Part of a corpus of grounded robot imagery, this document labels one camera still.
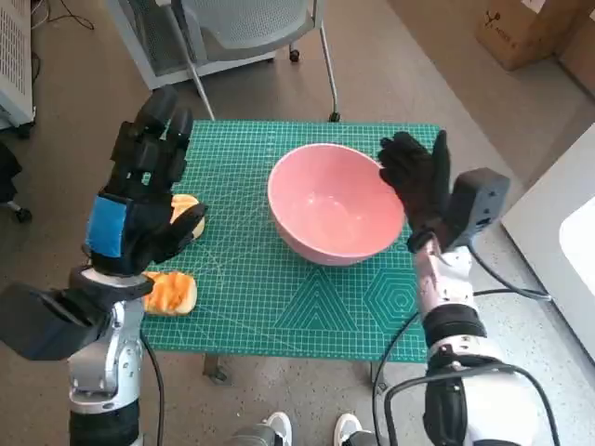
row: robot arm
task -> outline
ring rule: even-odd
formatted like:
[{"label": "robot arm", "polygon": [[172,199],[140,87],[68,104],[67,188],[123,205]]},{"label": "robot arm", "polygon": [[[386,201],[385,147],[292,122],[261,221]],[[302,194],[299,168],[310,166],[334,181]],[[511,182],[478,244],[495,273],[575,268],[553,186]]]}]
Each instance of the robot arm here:
[{"label": "robot arm", "polygon": [[142,271],[180,252],[206,210],[197,204],[170,223],[192,131],[176,101],[173,88],[156,90],[122,124],[87,227],[90,265],[73,269],[64,290],[12,284],[0,295],[0,340],[29,360],[68,358],[72,446],[142,444],[140,324],[152,290]]},{"label": "robot arm", "polygon": [[[537,412],[519,374],[531,380],[544,402],[547,398],[529,373],[503,362],[487,336],[469,282],[472,257],[467,246],[499,216],[509,180],[490,169],[477,169],[460,175],[451,194],[444,132],[431,155],[405,133],[381,144],[380,175],[401,198],[413,230],[407,245],[416,259],[417,307],[428,347],[426,377],[387,392],[390,445],[397,445],[392,397],[426,384],[423,421],[433,444],[529,446]],[[553,414],[549,404],[546,407],[559,444]]]},{"label": "robot arm", "polygon": [[[432,239],[416,254],[416,266],[428,375],[502,362],[475,306],[469,250],[458,247],[441,254]],[[429,383],[423,420],[436,445],[529,446],[537,429],[533,397],[516,374]]]}]

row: chair wheel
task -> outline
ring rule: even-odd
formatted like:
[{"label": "chair wheel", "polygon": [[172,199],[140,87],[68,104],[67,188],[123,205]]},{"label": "chair wheel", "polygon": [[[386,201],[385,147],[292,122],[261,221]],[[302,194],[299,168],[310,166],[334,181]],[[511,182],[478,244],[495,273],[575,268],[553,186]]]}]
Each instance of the chair wheel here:
[{"label": "chair wheel", "polygon": [[19,221],[19,223],[29,223],[33,220],[33,214],[29,209],[21,208],[20,210],[15,212],[15,217]]},{"label": "chair wheel", "polygon": [[298,63],[299,51],[296,49],[292,49],[291,51],[289,51],[289,60],[291,60],[293,63]]},{"label": "chair wheel", "polygon": [[15,133],[18,139],[29,139],[31,137],[31,131],[33,130],[34,123],[28,123],[15,127]]}]

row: blue tag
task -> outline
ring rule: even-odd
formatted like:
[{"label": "blue tag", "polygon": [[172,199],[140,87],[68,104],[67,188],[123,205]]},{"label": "blue tag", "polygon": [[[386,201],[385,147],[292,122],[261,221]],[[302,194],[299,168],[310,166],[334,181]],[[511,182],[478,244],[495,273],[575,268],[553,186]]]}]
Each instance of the blue tag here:
[{"label": "blue tag", "polygon": [[106,257],[120,257],[125,220],[125,204],[96,197],[86,225],[86,244],[91,251]]}]

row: pink bowl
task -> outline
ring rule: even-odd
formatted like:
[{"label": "pink bowl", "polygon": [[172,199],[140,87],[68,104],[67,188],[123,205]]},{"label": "pink bowl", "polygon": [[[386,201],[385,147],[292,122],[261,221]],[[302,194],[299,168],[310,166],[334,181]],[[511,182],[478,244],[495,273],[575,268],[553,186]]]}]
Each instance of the pink bowl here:
[{"label": "pink bowl", "polygon": [[403,229],[403,205],[379,165],[336,144],[290,151],[269,176],[279,235],[321,265],[352,265],[388,248]]}]

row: black glove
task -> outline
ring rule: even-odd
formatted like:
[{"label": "black glove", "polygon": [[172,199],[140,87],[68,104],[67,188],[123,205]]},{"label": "black glove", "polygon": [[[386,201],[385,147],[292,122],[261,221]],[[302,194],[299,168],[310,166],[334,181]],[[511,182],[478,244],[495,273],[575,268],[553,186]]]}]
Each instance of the black glove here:
[{"label": "black glove", "polygon": [[172,186],[182,179],[192,131],[192,112],[176,110],[177,99],[172,87],[155,90],[136,120],[120,127],[112,174],[87,226],[91,265],[99,272],[136,276],[152,261],[166,261],[192,240],[205,216],[206,207],[197,204],[170,223]]},{"label": "black glove", "polygon": [[399,195],[415,234],[442,217],[448,206],[450,154],[446,132],[438,134],[432,154],[406,132],[383,138],[380,145],[380,177]]}]

